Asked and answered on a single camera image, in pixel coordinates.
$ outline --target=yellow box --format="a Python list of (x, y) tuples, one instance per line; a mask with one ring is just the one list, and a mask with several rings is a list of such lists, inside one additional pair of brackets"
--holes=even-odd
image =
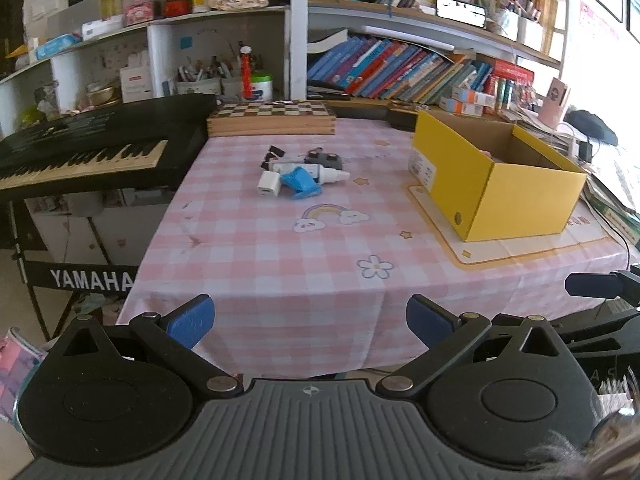
[(518, 126), (435, 110), (418, 114), (409, 169), (467, 242), (561, 232), (586, 179)]

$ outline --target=piano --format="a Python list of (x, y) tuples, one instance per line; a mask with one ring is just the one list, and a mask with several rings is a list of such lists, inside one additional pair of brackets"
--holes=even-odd
[(207, 141), (213, 95), (92, 110), (0, 140), (0, 203), (122, 187), (177, 187)]

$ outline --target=tablecloth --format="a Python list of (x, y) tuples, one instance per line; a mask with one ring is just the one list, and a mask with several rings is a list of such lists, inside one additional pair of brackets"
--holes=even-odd
[[(571, 298), (571, 272), (626, 265), (611, 238), (464, 266), (407, 193), (412, 134), (381, 121), (337, 120), (335, 136), (209, 139), (169, 206), (118, 322), (165, 314), (197, 294), (216, 307), (194, 350), (229, 373), (309, 377), (407, 362), (426, 350), (405, 308), (423, 294), (450, 311), (542, 314), (598, 304)], [(318, 146), (338, 153), (346, 182), (290, 200), (259, 196), (260, 162)]]

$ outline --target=white jar with green lid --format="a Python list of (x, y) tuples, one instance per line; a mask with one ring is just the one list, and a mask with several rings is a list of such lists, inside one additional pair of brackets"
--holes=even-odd
[(254, 72), (251, 74), (252, 101), (272, 101), (273, 81), (271, 74)]

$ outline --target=green lid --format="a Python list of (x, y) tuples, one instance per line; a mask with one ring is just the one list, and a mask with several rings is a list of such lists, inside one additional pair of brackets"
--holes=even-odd
[(268, 81), (271, 81), (271, 74), (256, 72), (251, 76), (252, 83), (267, 83)]

